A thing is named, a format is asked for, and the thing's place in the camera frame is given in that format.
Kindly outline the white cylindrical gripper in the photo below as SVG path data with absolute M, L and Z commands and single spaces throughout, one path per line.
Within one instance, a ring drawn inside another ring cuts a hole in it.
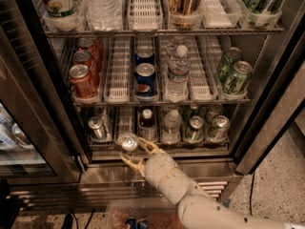
M 150 156 L 146 164 L 143 158 L 126 154 L 120 155 L 122 161 L 144 177 L 171 204 L 179 203 L 187 195 L 204 194 L 204 190 L 163 149 L 142 137 L 139 138 L 139 146 Z

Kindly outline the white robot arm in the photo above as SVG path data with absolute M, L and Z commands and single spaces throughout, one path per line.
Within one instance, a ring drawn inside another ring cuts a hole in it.
M 172 205 L 186 229 L 305 229 L 304 225 L 244 215 L 215 201 L 188 177 L 173 158 L 154 143 L 134 134 L 121 138 L 126 151 L 142 148 L 149 158 L 121 153 L 125 164 L 138 172 Z

